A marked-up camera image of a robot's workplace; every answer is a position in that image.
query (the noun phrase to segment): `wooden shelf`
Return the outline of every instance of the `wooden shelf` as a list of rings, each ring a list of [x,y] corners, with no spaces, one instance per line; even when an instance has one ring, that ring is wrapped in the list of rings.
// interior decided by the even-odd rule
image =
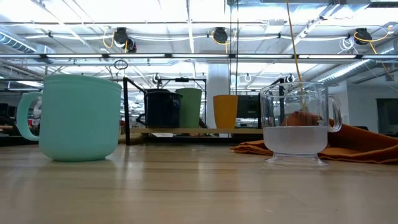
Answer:
[[[254,128],[132,128],[131,133],[174,133],[174,134],[262,134],[262,129]]]

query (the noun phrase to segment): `table surface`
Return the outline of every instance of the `table surface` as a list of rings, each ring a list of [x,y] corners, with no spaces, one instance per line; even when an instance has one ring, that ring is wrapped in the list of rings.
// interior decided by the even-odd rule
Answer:
[[[53,162],[0,148],[1,223],[397,223],[398,166],[270,167],[228,146],[122,146]]]

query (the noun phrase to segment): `green mug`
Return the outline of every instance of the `green mug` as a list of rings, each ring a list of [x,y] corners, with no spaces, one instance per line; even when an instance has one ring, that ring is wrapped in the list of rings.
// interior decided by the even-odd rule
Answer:
[[[32,101],[42,96],[40,136],[28,127]],[[44,78],[43,93],[24,93],[17,109],[22,136],[39,141],[40,150],[56,161],[104,159],[118,145],[121,86],[83,75]]]

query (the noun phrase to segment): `glass base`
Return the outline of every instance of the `glass base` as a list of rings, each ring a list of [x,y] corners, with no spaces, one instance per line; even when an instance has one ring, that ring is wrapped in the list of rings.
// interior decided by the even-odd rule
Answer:
[[[326,166],[327,162],[323,162],[318,158],[318,154],[284,154],[284,153],[274,153],[274,155],[265,159],[266,164],[277,164],[285,166],[304,166],[304,167],[314,167],[314,166]]]

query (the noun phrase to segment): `cloth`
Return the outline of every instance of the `cloth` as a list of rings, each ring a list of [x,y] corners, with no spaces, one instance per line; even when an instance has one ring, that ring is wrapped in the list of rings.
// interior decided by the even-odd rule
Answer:
[[[282,125],[318,125],[317,121],[317,116],[296,112]],[[237,153],[272,155],[263,140],[244,142],[231,149]],[[335,161],[398,164],[398,139],[343,124],[340,131],[328,133],[328,145],[318,156]]]

